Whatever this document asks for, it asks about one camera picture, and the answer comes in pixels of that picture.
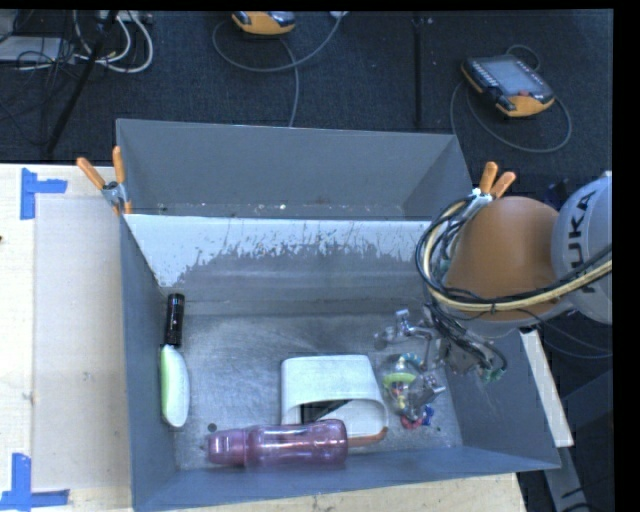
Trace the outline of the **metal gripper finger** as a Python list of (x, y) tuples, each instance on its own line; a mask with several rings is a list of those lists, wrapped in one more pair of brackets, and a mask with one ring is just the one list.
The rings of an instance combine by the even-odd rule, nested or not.
[(413, 331), (414, 326), (409, 321), (409, 311), (398, 310), (394, 314), (394, 322), (374, 334), (374, 348), (384, 350), (391, 345), (403, 343), (414, 335)]
[(418, 375), (409, 384), (403, 415), (409, 420), (422, 418), (425, 408), (445, 390), (446, 387), (440, 385), (434, 376)]

